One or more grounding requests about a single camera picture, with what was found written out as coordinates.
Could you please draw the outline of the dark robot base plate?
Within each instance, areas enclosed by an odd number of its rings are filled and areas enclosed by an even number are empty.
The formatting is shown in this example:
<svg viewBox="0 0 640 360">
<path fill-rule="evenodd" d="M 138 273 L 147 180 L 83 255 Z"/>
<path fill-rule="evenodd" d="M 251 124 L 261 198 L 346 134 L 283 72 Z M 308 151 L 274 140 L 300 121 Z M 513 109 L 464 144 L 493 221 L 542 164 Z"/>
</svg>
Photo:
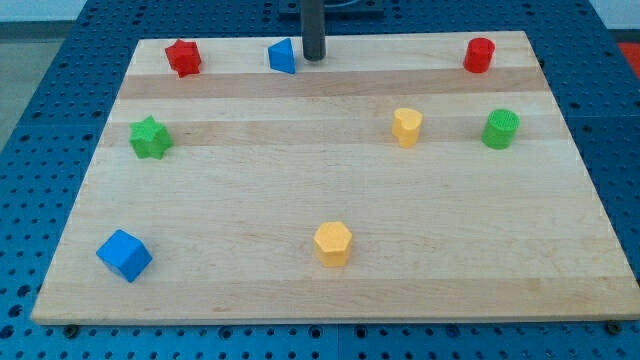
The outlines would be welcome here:
<svg viewBox="0 0 640 360">
<path fill-rule="evenodd" d="M 300 18 L 300 0 L 277 0 L 275 5 L 279 19 Z M 327 16 L 384 15 L 382 0 L 324 0 L 323 5 Z"/>
</svg>

